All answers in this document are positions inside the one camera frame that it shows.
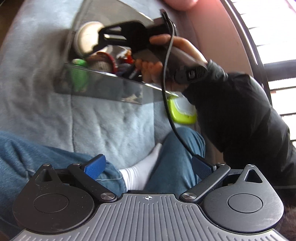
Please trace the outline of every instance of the green object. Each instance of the green object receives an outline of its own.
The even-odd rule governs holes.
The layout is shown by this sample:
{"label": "green object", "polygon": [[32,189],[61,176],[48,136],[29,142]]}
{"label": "green object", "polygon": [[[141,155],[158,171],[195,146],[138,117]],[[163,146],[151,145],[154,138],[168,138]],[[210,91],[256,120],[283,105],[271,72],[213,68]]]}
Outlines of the green object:
{"label": "green object", "polygon": [[169,99],[168,106],[174,122],[183,125],[192,125],[196,122],[195,107],[185,97]]}
{"label": "green object", "polygon": [[[74,66],[88,67],[85,60],[76,58],[72,60]],[[89,83],[89,73],[84,69],[71,68],[71,80],[75,92],[84,91]]]}

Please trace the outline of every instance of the denim pant leg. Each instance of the denim pant leg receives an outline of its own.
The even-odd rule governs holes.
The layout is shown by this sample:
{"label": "denim pant leg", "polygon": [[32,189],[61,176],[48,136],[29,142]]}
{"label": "denim pant leg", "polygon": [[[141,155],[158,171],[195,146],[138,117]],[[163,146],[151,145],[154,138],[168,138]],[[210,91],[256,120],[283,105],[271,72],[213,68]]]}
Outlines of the denim pant leg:
{"label": "denim pant leg", "polygon": [[[86,154],[41,146],[0,131],[0,230],[10,238],[20,232],[12,214],[13,202],[42,164],[50,163],[58,169],[72,163],[86,163],[91,158]],[[126,192],[121,173],[109,162],[97,181],[119,196]]]}
{"label": "denim pant leg", "polygon": [[[179,135],[191,150],[202,157],[205,156],[203,137],[188,127],[177,129]],[[145,190],[155,193],[181,193],[196,185],[201,179],[193,173],[191,155],[180,143],[173,132],[166,137],[154,172]]]}

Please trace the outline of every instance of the black cable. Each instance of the black cable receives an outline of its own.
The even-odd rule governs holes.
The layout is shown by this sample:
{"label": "black cable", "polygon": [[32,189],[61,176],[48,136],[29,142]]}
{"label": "black cable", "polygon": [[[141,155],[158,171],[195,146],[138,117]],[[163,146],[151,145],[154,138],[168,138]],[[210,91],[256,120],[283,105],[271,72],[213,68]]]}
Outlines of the black cable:
{"label": "black cable", "polygon": [[180,137],[179,133],[177,132],[176,127],[175,127],[175,123],[173,122],[173,119],[172,119],[172,116],[170,114],[170,110],[169,110],[169,107],[168,107],[168,99],[167,99],[166,92],[165,92],[165,74],[166,74],[166,69],[167,69],[167,65],[168,65],[168,58],[170,56],[170,51],[171,51],[172,46],[173,46],[173,40],[174,40],[174,35],[175,35],[175,29],[174,29],[174,25],[173,25],[172,21],[170,19],[168,19],[168,22],[170,23],[172,31],[171,31],[170,44],[169,44],[168,51],[167,51],[167,54],[166,54],[166,57],[165,57],[165,62],[164,62],[164,65],[163,65],[163,81],[161,82],[161,92],[162,92],[162,95],[163,95],[163,103],[165,105],[165,111],[166,111],[167,116],[168,116],[168,121],[170,122],[170,126],[171,126],[173,132],[175,133],[176,137],[179,139],[179,141],[182,143],[182,145],[185,147],[185,149],[192,156],[195,156],[193,151],[189,148],[189,146],[187,146],[187,144],[184,142],[184,140]]}

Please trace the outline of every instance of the person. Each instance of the person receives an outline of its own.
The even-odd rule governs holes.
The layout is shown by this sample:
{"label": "person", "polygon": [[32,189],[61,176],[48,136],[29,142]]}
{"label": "person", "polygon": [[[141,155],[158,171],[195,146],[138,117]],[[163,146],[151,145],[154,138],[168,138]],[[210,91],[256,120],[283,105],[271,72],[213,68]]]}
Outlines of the person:
{"label": "person", "polygon": [[[151,37],[156,45],[167,44],[169,35]],[[201,129],[223,152],[224,161],[235,169],[256,165],[268,181],[279,188],[286,206],[295,205],[296,151],[289,139],[289,128],[270,105],[261,86],[249,75],[227,74],[204,56],[186,39],[175,37],[173,45],[207,64],[207,76],[190,85],[168,80],[167,89],[182,91],[195,105]],[[136,60],[147,83],[160,83],[162,64]],[[200,156],[205,155],[203,137],[187,128],[178,133]],[[66,168],[71,163],[86,163],[92,157],[61,149],[41,146],[6,132],[0,133],[0,230],[13,238],[20,229],[12,214],[12,204],[30,177],[43,163]],[[105,171],[96,179],[118,196],[128,190],[173,193],[176,196],[197,184],[200,179],[192,171],[191,155],[174,133],[157,144],[151,154],[135,166],[118,170],[107,162]],[[286,209],[281,221],[285,234],[296,240],[295,215]]]}

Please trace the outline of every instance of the white sock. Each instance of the white sock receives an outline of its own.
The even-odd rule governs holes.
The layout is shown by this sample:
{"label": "white sock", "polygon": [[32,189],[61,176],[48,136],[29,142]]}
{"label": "white sock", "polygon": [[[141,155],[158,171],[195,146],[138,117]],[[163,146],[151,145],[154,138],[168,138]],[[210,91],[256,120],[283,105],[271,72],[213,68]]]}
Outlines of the white sock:
{"label": "white sock", "polygon": [[162,144],[158,143],[152,152],[136,165],[120,169],[127,190],[143,190],[156,164]]}

